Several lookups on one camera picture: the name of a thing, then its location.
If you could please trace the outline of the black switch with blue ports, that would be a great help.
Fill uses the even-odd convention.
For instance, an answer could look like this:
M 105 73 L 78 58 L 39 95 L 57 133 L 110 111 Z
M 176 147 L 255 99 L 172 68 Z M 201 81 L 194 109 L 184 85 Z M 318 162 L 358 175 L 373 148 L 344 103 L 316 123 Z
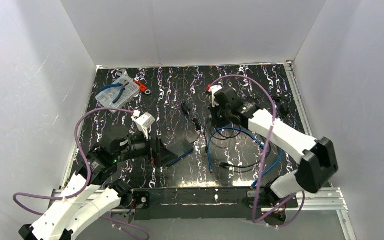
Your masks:
M 186 139 L 182 139 L 166 149 L 161 164 L 164 167 L 171 167 L 194 151 L 193 145 Z

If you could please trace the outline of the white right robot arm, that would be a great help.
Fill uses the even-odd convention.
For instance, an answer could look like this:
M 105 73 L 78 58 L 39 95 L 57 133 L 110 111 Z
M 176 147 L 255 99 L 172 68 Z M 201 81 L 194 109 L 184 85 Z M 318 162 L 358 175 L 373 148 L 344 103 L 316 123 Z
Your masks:
M 242 100 L 231 87 L 211 86 L 209 106 L 218 128 L 235 124 L 269 138 L 270 142 L 288 153 L 298 169 L 269 182 L 264 197 L 280 200 L 305 191 L 317 193 L 338 171 L 339 165 L 333 142 L 303 134 L 273 115 L 253 99 Z

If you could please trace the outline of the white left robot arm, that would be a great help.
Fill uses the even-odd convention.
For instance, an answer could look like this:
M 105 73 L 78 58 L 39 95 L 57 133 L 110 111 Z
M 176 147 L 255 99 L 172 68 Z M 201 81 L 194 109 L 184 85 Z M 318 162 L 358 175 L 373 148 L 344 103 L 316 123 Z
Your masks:
M 164 148 L 159 137 L 150 136 L 147 128 L 131 135 L 123 126 L 107 130 L 102 139 L 91 147 L 82 167 L 72 175 L 68 185 L 53 204 L 34 223 L 23 225 L 19 235 L 24 240 L 75 240 L 81 232 L 117 208 L 133 210 L 148 208 L 150 195 L 137 192 L 122 179 L 107 185 L 94 200 L 88 202 L 120 162 L 144 158 L 157 166 Z

